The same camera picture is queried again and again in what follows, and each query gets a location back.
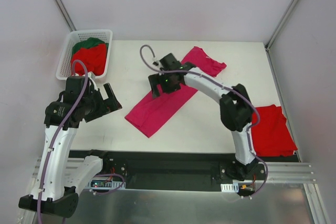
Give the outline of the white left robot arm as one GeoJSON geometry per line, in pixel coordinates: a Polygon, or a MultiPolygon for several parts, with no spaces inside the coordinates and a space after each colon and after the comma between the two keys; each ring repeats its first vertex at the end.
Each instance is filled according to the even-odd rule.
{"type": "Polygon", "coordinates": [[[75,171],[66,175],[72,142],[81,121],[90,122],[122,108],[111,85],[103,85],[107,98],[90,78],[67,78],[65,90],[45,109],[45,141],[36,182],[19,199],[20,209],[38,214],[71,217],[79,196],[95,176],[112,176],[106,151],[90,150],[75,171]]]}

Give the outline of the pink t shirt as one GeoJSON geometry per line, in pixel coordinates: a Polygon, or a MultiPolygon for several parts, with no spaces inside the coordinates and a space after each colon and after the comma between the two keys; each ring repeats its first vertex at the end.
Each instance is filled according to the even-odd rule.
{"type": "MultiPolygon", "coordinates": [[[[181,63],[190,62],[206,74],[216,77],[227,64],[209,57],[202,48],[193,47],[181,63]]],[[[149,92],[125,116],[125,119],[146,137],[154,135],[195,93],[196,89],[182,85],[181,89],[171,94],[161,92],[153,98],[149,92]]]]}

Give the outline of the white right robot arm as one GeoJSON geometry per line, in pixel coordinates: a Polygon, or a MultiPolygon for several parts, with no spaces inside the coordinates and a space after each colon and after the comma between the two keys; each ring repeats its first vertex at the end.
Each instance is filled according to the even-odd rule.
{"type": "Polygon", "coordinates": [[[250,178],[258,162],[250,130],[254,126],[253,115],[257,116],[257,121],[260,121],[260,115],[246,88],[242,84],[227,87],[195,64],[181,63],[173,54],[160,60],[154,57],[153,65],[156,74],[150,75],[148,80],[154,99],[161,93],[170,94],[186,86],[207,95],[219,105],[220,120],[231,131],[235,145],[236,174],[241,179],[250,178]]]}

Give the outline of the white perforated plastic basket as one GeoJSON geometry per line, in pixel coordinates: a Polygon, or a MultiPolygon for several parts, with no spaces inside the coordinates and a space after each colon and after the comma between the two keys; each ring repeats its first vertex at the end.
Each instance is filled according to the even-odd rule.
{"type": "Polygon", "coordinates": [[[81,41],[84,41],[90,37],[98,38],[105,43],[108,43],[107,56],[104,66],[104,72],[101,75],[96,75],[96,80],[98,82],[103,82],[106,79],[108,72],[108,64],[111,54],[112,38],[113,32],[109,29],[89,29],[89,30],[78,30],[69,33],[65,39],[64,48],[61,52],[59,64],[56,71],[56,78],[59,80],[66,80],[71,74],[71,59],[72,59],[72,48],[73,46],[81,41]]]}

